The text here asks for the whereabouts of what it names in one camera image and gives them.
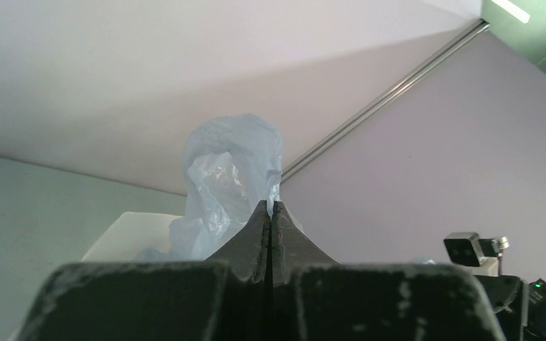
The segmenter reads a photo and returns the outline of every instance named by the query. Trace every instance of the electronic device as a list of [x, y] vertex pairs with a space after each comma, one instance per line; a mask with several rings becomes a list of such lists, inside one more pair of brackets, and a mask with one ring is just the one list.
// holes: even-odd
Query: electronic device
[[507, 237], [481, 239], [475, 232], [454, 232], [444, 239], [451, 262], [468, 270], [483, 285], [508, 341], [546, 341], [546, 281], [526, 284], [503, 275]]

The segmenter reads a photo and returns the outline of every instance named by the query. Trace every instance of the plastic bag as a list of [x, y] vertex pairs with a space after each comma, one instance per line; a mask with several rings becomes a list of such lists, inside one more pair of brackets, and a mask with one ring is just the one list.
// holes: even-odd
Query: plastic bag
[[171, 260], [206, 259], [245, 226], [260, 200], [269, 215], [279, 201], [282, 138], [255, 115], [206, 122], [189, 136], [182, 164], [186, 215], [170, 225]]

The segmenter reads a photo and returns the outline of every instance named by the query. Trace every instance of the metal bar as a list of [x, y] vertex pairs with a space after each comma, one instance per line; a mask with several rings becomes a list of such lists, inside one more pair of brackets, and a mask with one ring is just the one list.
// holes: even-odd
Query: metal bar
[[312, 160], [320, 156], [328, 148], [332, 147], [336, 142], [350, 133], [354, 128], [359, 126], [363, 121], [374, 115], [387, 104], [397, 99], [401, 94], [413, 87], [425, 75], [429, 74], [436, 66], [444, 62], [448, 57], [466, 45], [470, 40], [474, 39], [480, 33], [488, 29], [488, 23], [479, 20], [469, 26], [465, 31], [449, 41], [443, 48], [438, 50], [430, 58], [416, 67], [410, 74], [405, 76], [396, 85], [391, 87], [385, 93], [381, 94], [373, 102], [369, 103], [365, 108], [361, 109], [357, 114], [352, 116], [348, 121], [338, 127], [335, 131], [321, 140], [313, 148], [303, 154], [300, 158], [294, 161], [290, 166], [284, 169], [282, 174], [282, 183], [298, 173], [302, 168], [308, 165]]

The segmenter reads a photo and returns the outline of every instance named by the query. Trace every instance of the white container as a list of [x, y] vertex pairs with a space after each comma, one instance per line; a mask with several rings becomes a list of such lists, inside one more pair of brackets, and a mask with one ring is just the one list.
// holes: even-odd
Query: white container
[[125, 212], [93, 244], [81, 261], [133, 261], [145, 249], [171, 248], [168, 226], [178, 215]]

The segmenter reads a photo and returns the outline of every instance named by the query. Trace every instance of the light fixture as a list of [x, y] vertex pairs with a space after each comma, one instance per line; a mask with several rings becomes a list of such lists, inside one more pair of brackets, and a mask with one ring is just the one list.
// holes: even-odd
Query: light fixture
[[527, 23], [530, 20], [530, 14], [526, 13], [523, 9], [516, 6], [512, 1], [509, 0], [491, 0], [497, 6], [505, 9], [509, 14], [513, 15], [519, 21]]

